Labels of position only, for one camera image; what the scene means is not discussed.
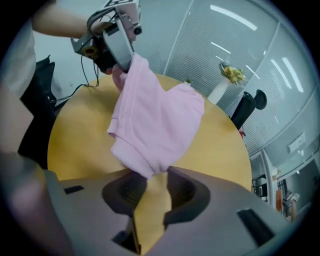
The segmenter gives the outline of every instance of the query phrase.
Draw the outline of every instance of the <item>yellow table top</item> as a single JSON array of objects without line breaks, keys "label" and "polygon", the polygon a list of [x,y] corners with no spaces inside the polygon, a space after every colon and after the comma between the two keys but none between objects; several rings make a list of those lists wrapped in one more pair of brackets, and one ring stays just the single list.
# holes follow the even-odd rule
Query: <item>yellow table top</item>
[{"label": "yellow table top", "polygon": [[[181,83],[167,76],[157,74],[157,77],[165,90]],[[48,145],[48,169],[59,180],[93,178],[124,169],[110,151],[115,140],[107,134],[120,93],[111,76],[106,75],[99,82],[97,89],[80,88],[54,123]],[[198,132],[174,166],[229,180],[251,190],[246,146],[230,118],[207,100]],[[171,209],[166,179],[164,173],[148,180],[134,213],[142,253],[160,238],[164,213]]]}]

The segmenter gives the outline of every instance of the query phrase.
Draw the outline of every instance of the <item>person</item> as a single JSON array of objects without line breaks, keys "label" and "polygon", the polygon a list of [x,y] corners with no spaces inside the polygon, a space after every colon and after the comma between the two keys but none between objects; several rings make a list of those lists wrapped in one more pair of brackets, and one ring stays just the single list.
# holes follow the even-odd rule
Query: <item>person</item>
[{"label": "person", "polygon": [[[92,30],[101,32],[108,22],[95,22]],[[47,153],[55,113],[35,76],[36,54],[33,31],[56,37],[78,39],[87,32],[87,18],[75,15],[50,0],[20,29],[0,66],[0,86],[7,87],[32,113],[18,153],[47,169]]]}]

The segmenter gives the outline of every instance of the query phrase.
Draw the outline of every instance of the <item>black cable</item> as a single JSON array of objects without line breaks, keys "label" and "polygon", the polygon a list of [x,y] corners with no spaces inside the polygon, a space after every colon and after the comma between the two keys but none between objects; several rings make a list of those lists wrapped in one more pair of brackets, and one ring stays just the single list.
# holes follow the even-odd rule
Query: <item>black cable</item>
[{"label": "black cable", "polygon": [[85,81],[86,81],[87,86],[90,86],[90,85],[89,85],[89,82],[88,82],[88,79],[87,79],[87,76],[86,76],[86,73],[85,73],[85,69],[84,69],[83,57],[84,57],[84,56],[82,55],[82,56],[81,56],[82,72],[83,72],[83,74],[84,74],[84,77],[85,77]]},{"label": "black cable", "polygon": [[[116,15],[117,15],[117,14],[113,15],[111,18],[110,18],[110,16],[107,15],[107,16],[110,18],[109,22],[111,22],[111,21],[115,18]],[[84,69],[83,57],[84,57],[84,56],[82,55],[82,56],[81,56],[81,67],[82,67],[83,75],[84,75],[84,77],[85,77],[86,84],[80,84],[80,85],[78,85],[78,87],[75,88],[74,92],[73,92],[71,95],[66,96],[66,97],[59,98],[59,99],[55,100],[55,103],[57,103],[58,101],[63,101],[63,100],[69,99],[70,97],[72,97],[72,96],[76,93],[76,91],[77,91],[81,86],[86,86],[86,87],[98,87],[98,86],[100,85],[100,82],[99,82],[99,67],[98,67],[98,65],[96,66],[94,62],[93,62],[93,69],[94,69],[94,74],[95,74],[95,77],[96,77],[96,84],[95,84],[95,86],[92,86],[92,85],[89,84],[89,81],[88,81],[88,79],[87,79],[86,72],[85,72],[85,69]]]},{"label": "black cable", "polygon": [[94,69],[94,73],[95,73],[95,77],[96,77],[95,87],[98,87],[100,85],[100,82],[99,82],[99,67],[96,66],[94,62],[93,62],[93,69]]},{"label": "black cable", "polygon": [[77,88],[75,88],[74,92],[73,92],[71,95],[66,96],[66,97],[59,98],[59,99],[56,100],[56,102],[57,102],[57,101],[67,100],[68,98],[72,97],[72,96],[76,93],[76,91],[77,91],[81,86],[86,86],[86,85],[85,85],[85,84],[80,84],[80,85],[78,85]]},{"label": "black cable", "polygon": [[110,18],[110,19],[109,19],[109,22],[111,22],[111,21],[116,17],[116,15],[117,15],[117,14],[113,15],[112,18],[110,18],[109,15],[105,15],[105,16],[108,16],[108,17]]}]

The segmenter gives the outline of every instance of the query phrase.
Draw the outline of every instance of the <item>wall outlet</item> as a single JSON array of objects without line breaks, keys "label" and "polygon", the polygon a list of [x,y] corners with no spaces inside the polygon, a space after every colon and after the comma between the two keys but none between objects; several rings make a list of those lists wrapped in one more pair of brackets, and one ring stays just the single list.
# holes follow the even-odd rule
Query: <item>wall outlet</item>
[{"label": "wall outlet", "polygon": [[296,194],[294,194],[294,196],[293,196],[293,200],[294,200],[294,201],[298,201],[299,197],[300,197],[300,195],[296,193]]},{"label": "wall outlet", "polygon": [[289,153],[295,152],[306,142],[305,133],[303,132],[298,138],[294,140],[291,144],[288,145]]},{"label": "wall outlet", "polygon": [[273,167],[270,171],[271,176],[276,176],[278,174],[278,168],[277,167]]}]

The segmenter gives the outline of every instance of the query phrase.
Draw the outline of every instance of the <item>pink cloth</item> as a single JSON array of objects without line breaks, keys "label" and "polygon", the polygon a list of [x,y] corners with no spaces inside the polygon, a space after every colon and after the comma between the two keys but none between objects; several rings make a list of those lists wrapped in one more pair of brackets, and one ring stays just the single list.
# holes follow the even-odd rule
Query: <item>pink cloth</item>
[{"label": "pink cloth", "polygon": [[164,91],[148,61],[136,53],[128,74],[114,66],[112,77],[121,94],[107,130],[115,137],[111,152],[148,179],[166,172],[194,139],[204,99],[185,84]]}]

